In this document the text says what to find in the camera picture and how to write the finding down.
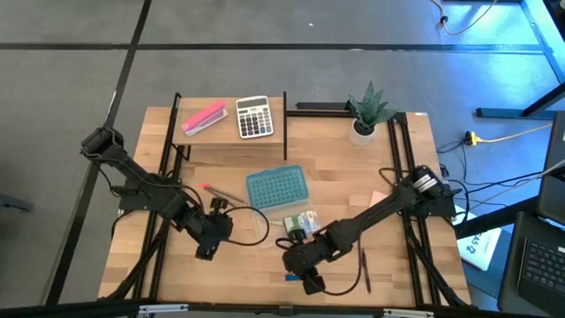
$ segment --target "laptop keyboard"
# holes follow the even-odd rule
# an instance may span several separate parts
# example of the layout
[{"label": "laptop keyboard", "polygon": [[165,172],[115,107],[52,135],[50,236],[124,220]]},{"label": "laptop keyboard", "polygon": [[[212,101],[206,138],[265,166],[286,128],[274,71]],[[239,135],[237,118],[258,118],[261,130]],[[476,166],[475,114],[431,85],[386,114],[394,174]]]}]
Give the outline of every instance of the laptop keyboard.
[{"label": "laptop keyboard", "polygon": [[565,294],[565,253],[527,241],[522,277]]}]

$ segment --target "small wooden shelf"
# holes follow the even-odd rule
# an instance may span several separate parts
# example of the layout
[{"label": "small wooden shelf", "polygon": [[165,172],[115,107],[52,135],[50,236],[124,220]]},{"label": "small wooden shelf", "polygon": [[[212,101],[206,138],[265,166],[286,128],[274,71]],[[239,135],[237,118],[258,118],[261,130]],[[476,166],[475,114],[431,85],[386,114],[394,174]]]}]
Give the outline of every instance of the small wooden shelf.
[{"label": "small wooden shelf", "polygon": [[[173,143],[176,145],[272,145],[284,143],[284,101],[282,97],[268,97],[274,133],[267,137],[242,139],[237,126],[236,100],[242,97],[182,98],[178,105]],[[181,125],[208,105],[226,101],[228,116],[208,128],[187,136]]]}]

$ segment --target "green packet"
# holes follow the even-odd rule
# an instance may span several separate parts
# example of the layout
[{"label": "green packet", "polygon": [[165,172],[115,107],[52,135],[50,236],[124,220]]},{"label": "green packet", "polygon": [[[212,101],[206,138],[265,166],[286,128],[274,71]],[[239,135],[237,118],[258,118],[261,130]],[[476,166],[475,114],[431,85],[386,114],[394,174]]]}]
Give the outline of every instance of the green packet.
[{"label": "green packet", "polygon": [[320,229],[320,219],[316,211],[308,210],[295,216],[285,217],[284,228],[287,233],[302,229],[306,235],[309,235]]}]

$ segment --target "pen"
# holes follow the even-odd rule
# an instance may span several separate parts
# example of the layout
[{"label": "pen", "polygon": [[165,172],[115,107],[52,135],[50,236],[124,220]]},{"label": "pen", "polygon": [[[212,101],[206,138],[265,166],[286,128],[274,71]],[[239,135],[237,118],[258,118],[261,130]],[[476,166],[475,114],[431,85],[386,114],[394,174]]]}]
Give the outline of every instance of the pen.
[{"label": "pen", "polygon": [[221,198],[221,199],[226,200],[226,201],[228,202],[228,205],[231,205],[233,208],[236,207],[233,203],[231,203],[230,200],[228,200],[227,198],[224,198],[222,195],[220,195],[220,194],[218,194],[218,193],[215,193],[215,192],[212,191],[211,189],[209,189],[209,188],[204,188],[204,190],[210,192],[212,195],[214,195],[214,196],[216,196],[216,197],[218,197],[218,198]]},{"label": "pen", "polygon": [[365,249],[361,250],[361,266],[365,272],[365,285],[367,286],[367,291],[371,293],[371,279],[369,278],[369,269],[367,268],[367,256],[365,255]]},{"label": "pen", "polygon": [[212,187],[211,185],[208,185],[208,184],[201,184],[200,187],[203,188],[203,189],[205,189],[205,190],[208,190],[208,191],[210,191],[210,190],[211,190],[211,191],[214,191],[215,193],[218,193],[218,194],[220,194],[221,196],[228,197],[228,198],[230,198],[230,199],[232,199],[232,200],[235,200],[235,201],[237,201],[237,202],[239,202],[239,203],[245,204],[245,201],[239,199],[237,196],[232,195],[232,194],[229,194],[229,193],[225,193],[224,191],[220,191],[220,190],[218,190],[218,189]]}]

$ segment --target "potted plant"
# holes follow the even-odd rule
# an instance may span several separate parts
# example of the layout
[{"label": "potted plant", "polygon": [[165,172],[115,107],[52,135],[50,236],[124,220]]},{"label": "potted plant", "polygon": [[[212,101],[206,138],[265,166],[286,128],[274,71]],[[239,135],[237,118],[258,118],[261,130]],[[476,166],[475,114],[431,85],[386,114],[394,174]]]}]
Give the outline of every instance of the potted plant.
[{"label": "potted plant", "polygon": [[388,121],[398,110],[385,109],[388,102],[380,102],[382,91],[375,94],[372,81],[365,91],[363,102],[357,102],[353,95],[349,97],[347,103],[355,115],[349,131],[350,140],[358,146],[366,146],[374,139],[374,127]]}]

